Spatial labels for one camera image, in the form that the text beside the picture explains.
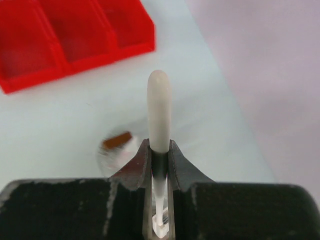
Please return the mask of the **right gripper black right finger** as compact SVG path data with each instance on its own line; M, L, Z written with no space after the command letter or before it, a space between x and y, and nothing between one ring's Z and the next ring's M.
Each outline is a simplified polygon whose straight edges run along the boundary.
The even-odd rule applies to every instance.
M301 186L215 182L172 141L168 153L171 240L317 240L320 212Z

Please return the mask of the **white toothbrush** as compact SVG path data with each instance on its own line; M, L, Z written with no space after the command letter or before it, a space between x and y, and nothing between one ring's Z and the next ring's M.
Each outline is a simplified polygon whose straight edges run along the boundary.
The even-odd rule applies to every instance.
M169 224L163 222L165 187L168 172L168 152L172 116L172 88L167 74L153 71L147 83L147 117L155 215L152 228L162 239L169 232Z

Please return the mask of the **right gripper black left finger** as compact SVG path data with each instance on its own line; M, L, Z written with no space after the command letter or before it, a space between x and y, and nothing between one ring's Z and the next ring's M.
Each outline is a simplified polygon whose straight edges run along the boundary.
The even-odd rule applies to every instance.
M151 149L108 178L19 179L0 194L3 240L149 240Z

